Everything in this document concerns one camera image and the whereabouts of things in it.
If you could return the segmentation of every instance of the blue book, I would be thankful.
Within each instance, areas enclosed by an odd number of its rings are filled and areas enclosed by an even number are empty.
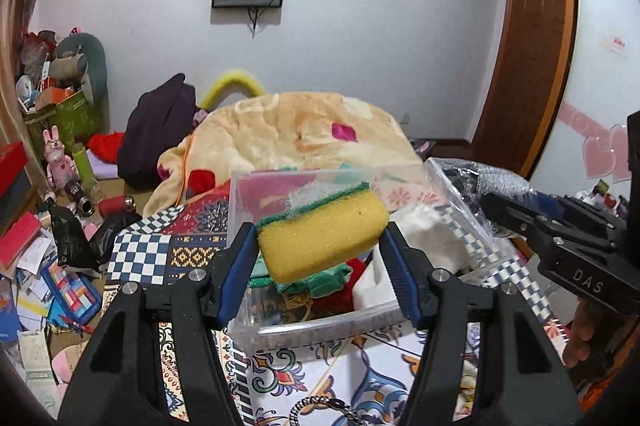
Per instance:
[[[22,330],[18,311],[14,305],[14,295],[8,278],[0,279],[0,342],[18,340],[18,330]]]

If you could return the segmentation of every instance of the black plastic bag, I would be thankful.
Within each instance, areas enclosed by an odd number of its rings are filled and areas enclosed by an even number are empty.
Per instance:
[[[116,235],[124,228],[128,228],[140,220],[142,220],[142,217],[134,212],[112,213],[111,215],[107,215],[107,218],[105,218],[100,228],[89,241],[98,268],[104,267],[109,263]]]
[[[49,213],[53,239],[58,248],[58,265],[98,276],[94,252],[84,236],[80,221],[69,208],[64,206],[52,204],[49,206]]]

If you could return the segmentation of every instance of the fleece blanket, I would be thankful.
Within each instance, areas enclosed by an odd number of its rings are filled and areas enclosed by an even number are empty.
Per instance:
[[[258,96],[221,107],[180,145],[165,151],[143,216],[182,202],[194,169],[222,184],[233,171],[421,164],[396,120],[382,109],[335,93]]]

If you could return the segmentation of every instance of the plastic storage container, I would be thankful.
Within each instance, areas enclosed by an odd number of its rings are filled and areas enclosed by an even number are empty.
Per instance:
[[[332,190],[346,189],[368,181],[380,200],[390,211],[409,204],[425,204],[451,212],[464,234],[471,233],[481,244],[480,249],[467,247],[473,270],[460,278],[480,285],[489,272],[511,256],[501,248],[451,189],[446,176],[436,165],[382,166],[375,168],[304,171],[268,171],[237,173],[231,176],[227,244],[233,241],[243,222],[257,222],[279,213],[296,199],[307,200],[311,183],[321,183]],[[396,300],[365,310],[330,317],[295,321],[295,308],[284,305],[273,286],[247,288],[238,315],[229,323],[228,333],[247,353],[270,348],[327,342],[347,336],[380,329],[404,318]]]

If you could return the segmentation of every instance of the screw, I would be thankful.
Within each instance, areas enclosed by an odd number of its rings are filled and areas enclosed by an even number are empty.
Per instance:
[[[128,281],[122,286],[122,292],[124,292],[124,294],[133,294],[137,290],[138,284],[134,281]]]
[[[451,278],[451,274],[446,269],[434,269],[431,277],[436,281],[447,281]]]
[[[518,288],[510,281],[502,282],[500,284],[500,289],[502,289],[502,292],[508,295],[513,295],[518,292]]]
[[[191,281],[203,280],[205,276],[207,276],[207,271],[205,271],[204,269],[201,269],[200,267],[197,267],[196,269],[189,271],[189,279]]]

